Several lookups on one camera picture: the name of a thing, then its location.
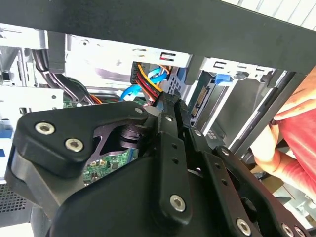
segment black plastic bracket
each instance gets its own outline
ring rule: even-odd
[[[77,177],[93,153],[96,129],[105,129],[102,140],[106,141],[116,127],[143,124],[147,117],[148,113],[135,102],[30,113],[18,121],[13,146],[22,157],[58,176]],[[35,126],[39,122],[53,125],[54,133],[43,135],[37,132]],[[83,149],[79,152],[68,150],[65,142],[69,138],[79,139]]]
[[[250,200],[257,213],[260,214],[252,222],[258,222],[263,236],[287,236],[281,227],[282,224],[286,224],[292,230],[295,229],[295,226],[304,230],[295,217],[265,187],[262,187],[256,177],[231,151],[225,147],[218,147],[213,153],[222,159],[225,167],[238,180],[240,184],[237,188],[239,198]]]
[[[161,228],[174,234],[189,224],[192,204],[184,142],[178,138],[175,100],[165,100],[165,96],[168,97],[163,93],[159,98],[163,112],[158,115],[154,141],[154,180],[158,183],[154,192],[154,218]]]

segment black cable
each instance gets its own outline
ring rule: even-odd
[[[145,81],[145,83],[150,87],[151,91],[154,91],[157,95],[160,94],[160,91],[158,91],[156,88],[154,88],[150,83],[147,83],[146,79],[143,77],[141,72],[138,70],[138,73],[140,74],[140,77]]]
[[[90,97],[89,92],[77,80],[69,79],[63,74],[54,74],[49,71],[47,50],[32,50],[33,58],[35,60],[36,68],[41,73],[49,87],[60,88],[65,91],[67,99],[75,102],[85,101],[89,104],[95,104]]]

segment motherboard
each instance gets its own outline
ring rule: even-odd
[[[83,182],[87,186],[137,158],[138,150],[128,149],[121,155],[107,156],[88,164],[83,170]]]

